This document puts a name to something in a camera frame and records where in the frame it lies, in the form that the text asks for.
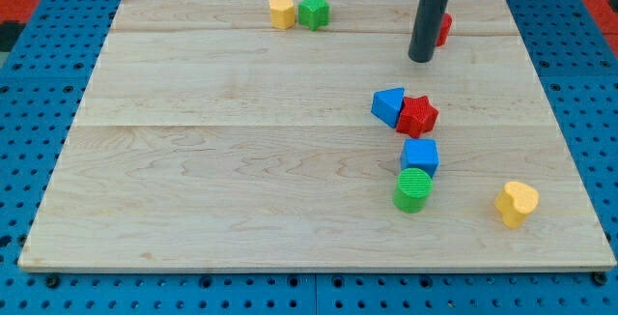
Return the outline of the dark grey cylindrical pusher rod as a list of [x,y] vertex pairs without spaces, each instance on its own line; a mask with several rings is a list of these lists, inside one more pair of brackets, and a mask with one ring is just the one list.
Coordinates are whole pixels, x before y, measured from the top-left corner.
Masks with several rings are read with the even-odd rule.
[[419,0],[407,53],[413,62],[432,60],[447,4],[448,0]]

